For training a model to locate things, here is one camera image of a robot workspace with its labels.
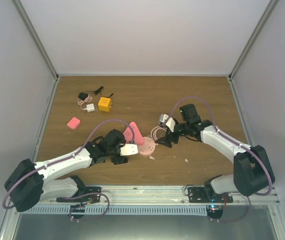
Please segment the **round pink power strip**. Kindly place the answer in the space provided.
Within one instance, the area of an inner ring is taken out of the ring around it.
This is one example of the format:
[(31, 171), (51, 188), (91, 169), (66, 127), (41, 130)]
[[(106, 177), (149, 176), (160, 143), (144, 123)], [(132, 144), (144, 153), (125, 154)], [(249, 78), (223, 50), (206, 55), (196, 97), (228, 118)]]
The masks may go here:
[(166, 132), (166, 129), (160, 126), (154, 127), (148, 136), (144, 136), (144, 144), (138, 146), (138, 154), (142, 157), (151, 157), (154, 151), (156, 150), (156, 140), (158, 140), (157, 133), (158, 131)]

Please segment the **pink triangular power socket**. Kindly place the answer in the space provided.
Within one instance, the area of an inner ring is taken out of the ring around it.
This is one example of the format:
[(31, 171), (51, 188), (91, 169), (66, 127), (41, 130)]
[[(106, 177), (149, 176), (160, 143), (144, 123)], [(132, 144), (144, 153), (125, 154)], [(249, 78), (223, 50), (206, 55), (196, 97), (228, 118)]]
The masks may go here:
[(145, 140), (137, 126), (137, 124), (132, 121), (129, 123), (129, 127), (123, 132), (126, 143), (130, 143), (132, 140), (137, 146), (142, 146)]

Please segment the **pink plug adapter block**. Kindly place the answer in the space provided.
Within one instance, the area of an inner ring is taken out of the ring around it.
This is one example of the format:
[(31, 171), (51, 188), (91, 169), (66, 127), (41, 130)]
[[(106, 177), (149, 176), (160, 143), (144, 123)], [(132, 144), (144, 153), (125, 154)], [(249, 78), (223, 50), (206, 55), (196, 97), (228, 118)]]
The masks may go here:
[(75, 130), (79, 127), (80, 124), (80, 119), (78, 119), (77, 117), (73, 117), (66, 125), (68, 128)]

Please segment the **white usb charger plug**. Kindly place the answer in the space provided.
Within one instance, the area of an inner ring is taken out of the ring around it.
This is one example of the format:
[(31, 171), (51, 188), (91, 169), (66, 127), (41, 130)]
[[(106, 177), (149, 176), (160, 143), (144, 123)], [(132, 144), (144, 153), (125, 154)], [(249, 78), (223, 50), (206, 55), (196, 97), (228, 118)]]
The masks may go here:
[(98, 110), (98, 107), (96, 105), (94, 105), (93, 103), (91, 104), (87, 104), (85, 110), (90, 113), (90, 112), (94, 112), (96, 110)]

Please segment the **yellow cube socket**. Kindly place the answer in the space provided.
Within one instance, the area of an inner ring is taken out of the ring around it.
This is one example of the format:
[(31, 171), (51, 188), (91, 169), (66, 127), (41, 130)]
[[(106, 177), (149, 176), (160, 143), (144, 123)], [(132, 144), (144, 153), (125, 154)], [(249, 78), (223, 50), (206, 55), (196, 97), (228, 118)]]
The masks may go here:
[(112, 108), (112, 99), (110, 97), (101, 97), (98, 101), (98, 109), (102, 112), (109, 113)]

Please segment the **black power adapter with cable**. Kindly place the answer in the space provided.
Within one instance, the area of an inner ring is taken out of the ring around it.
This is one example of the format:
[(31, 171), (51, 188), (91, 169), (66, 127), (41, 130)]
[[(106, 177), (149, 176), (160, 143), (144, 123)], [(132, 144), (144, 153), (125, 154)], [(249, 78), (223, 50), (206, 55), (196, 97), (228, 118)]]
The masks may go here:
[(105, 98), (110, 98), (114, 95), (114, 93), (111, 93), (110, 95), (102, 95), (102, 91), (105, 87), (104, 86), (100, 86), (98, 89), (96, 90), (86, 90), (86, 91), (82, 91), (78, 94), (78, 98), (80, 100), (85, 100), (87, 97), (89, 96), (101, 96), (101, 97), (105, 97)]

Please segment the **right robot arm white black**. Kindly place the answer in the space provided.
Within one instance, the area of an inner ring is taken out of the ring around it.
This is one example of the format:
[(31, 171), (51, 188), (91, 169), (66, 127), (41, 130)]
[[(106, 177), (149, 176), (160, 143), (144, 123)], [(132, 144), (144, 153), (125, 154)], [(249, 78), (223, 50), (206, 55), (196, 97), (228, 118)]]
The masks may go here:
[(165, 128), (165, 136), (156, 140), (159, 145), (171, 148), (181, 137), (193, 138), (197, 142), (211, 146), (233, 164), (233, 173), (219, 175), (207, 180), (203, 187), (204, 198), (211, 203), (222, 194), (238, 192), (245, 197), (253, 194), (268, 195), (275, 183), (267, 151), (261, 146), (242, 143), (221, 131), (208, 119), (202, 120), (193, 104), (180, 107), (183, 122), (167, 114), (159, 117), (160, 127)]

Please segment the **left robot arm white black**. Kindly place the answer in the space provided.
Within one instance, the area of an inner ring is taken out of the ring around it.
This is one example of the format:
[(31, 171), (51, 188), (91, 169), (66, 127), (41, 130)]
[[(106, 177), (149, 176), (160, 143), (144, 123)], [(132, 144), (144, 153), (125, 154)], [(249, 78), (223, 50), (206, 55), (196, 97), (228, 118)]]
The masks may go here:
[(126, 142), (117, 129), (106, 136), (96, 137), (85, 145), (65, 155), (39, 162), (29, 158), (22, 160), (4, 184), (19, 213), (34, 207), (38, 202), (57, 199), (59, 202), (85, 202), (88, 188), (78, 176), (60, 179), (79, 169), (105, 163), (110, 159), (114, 165), (125, 164), (128, 157), (138, 153), (133, 141)]

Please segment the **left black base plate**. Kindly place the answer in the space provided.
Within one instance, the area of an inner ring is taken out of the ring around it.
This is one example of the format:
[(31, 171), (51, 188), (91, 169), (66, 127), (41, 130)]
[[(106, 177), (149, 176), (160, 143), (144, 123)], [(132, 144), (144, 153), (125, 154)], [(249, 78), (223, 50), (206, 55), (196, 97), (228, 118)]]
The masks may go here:
[(99, 203), (102, 188), (99, 186), (85, 186), (71, 197), (58, 197), (58, 203)]

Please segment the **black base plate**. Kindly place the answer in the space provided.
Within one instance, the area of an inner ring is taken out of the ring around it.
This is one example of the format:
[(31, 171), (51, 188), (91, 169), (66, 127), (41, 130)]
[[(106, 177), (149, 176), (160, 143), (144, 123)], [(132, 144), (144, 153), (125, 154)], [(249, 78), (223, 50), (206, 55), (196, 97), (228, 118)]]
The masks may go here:
[(206, 204), (227, 204), (233, 203), (233, 196), (228, 193), (222, 194), (209, 194), (205, 191), (204, 187), (188, 186), (185, 190), (189, 203), (206, 203)]
[(99, 186), (85, 186), (71, 197), (58, 197), (58, 203), (99, 203), (102, 188)]

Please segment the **aluminium front rail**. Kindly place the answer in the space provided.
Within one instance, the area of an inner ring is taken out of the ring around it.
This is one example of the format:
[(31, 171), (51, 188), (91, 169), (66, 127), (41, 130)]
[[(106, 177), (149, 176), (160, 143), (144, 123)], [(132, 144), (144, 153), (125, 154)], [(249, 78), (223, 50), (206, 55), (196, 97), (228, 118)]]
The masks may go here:
[[(115, 205), (135, 205), (135, 206), (188, 206), (205, 205), (205, 203), (189, 203), (186, 196), (187, 189), (184, 192), (183, 185), (100, 185), (101, 193), (105, 194), (111, 206)], [(233, 202), (229, 205), (244, 206), (248, 204), (247, 198), (239, 192), (230, 192)], [(252, 205), (274, 205), (279, 204), (276, 191), (273, 189), (267, 196), (253, 194), (249, 197)], [(40, 204), (67, 205), (74, 204), (57, 202), (56, 199), (47, 199), (40, 201)]]

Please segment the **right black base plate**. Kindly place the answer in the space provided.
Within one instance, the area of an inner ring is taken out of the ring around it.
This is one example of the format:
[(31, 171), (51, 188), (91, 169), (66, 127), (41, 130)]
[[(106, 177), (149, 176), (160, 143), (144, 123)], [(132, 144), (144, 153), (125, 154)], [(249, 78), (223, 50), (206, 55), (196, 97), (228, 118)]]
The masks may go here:
[(209, 194), (205, 191), (204, 187), (188, 186), (185, 190), (189, 203), (206, 203), (206, 204), (227, 204), (233, 203), (233, 196), (228, 193), (222, 194)]

